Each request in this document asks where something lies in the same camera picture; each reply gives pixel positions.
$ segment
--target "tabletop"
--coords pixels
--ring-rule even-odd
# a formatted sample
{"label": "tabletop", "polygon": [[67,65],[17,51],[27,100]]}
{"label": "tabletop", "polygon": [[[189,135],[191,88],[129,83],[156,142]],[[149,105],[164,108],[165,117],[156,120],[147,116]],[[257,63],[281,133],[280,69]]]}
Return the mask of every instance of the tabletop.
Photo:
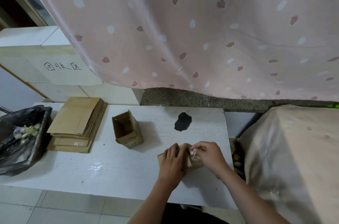
{"label": "tabletop", "polygon": [[[35,103],[53,108],[63,103]],[[127,149],[115,141],[112,117],[130,110],[144,143]],[[182,132],[174,129],[180,113],[192,117]],[[216,142],[233,168],[226,120],[221,108],[108,105],[89,154],[48,151],[27,171],[0,176],[0,184],[62,192],[145,200],[159,173],[157,155],[174,143]],[[206,167],[189,171],[168,202],[236,209],[223,183]]]}

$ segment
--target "pink curtain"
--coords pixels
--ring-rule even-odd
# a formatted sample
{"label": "pink curtain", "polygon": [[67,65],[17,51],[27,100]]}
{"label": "pink curtain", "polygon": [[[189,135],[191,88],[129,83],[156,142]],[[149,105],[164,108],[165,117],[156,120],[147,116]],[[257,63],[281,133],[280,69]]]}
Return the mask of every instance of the pink curtain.
{"label": "pink curtain", "polygon": [[339,0],[41,0],[104,82],[338,100]]}

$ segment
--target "person's left arm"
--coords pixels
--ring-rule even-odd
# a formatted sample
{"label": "person's left arm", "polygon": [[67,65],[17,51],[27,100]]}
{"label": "person's left arm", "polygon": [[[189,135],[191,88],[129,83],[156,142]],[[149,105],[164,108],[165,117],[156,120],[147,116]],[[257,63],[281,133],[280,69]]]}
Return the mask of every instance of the person's left arm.
{"label": "person's left arm", "polygon": [[186,175],[182,165],[188,146],[182,146],[178,156],[178,144],[164,151],[159,176],[150,195],[127,224],[160,224],[168,198]]}

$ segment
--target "person's left hand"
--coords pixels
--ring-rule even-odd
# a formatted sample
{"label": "person's left hand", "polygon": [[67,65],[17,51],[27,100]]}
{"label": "person's left hand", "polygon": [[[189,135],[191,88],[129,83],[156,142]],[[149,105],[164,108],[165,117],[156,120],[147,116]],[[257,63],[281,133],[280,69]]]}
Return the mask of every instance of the person's left hand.
{"label": "person's left hand", "polygon": [[177,156],[179,145],[176,143],[166,149],[162,155],[162,162],[158,181],[165,185],[171,192],[179,185],[181,179],[186,175],[186,171],[182,171],[184,154],[187,152],[189,145],[184,144]]}

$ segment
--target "paper sign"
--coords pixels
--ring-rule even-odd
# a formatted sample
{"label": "paper sign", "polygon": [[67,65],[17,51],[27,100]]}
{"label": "paper sign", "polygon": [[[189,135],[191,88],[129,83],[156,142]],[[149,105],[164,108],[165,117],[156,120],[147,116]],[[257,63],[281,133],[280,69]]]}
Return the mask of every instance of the paper sign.
{"label": "paper sign", "polygon": [[25,58],[55,85],[102,84],[78,55],[26,55]]}

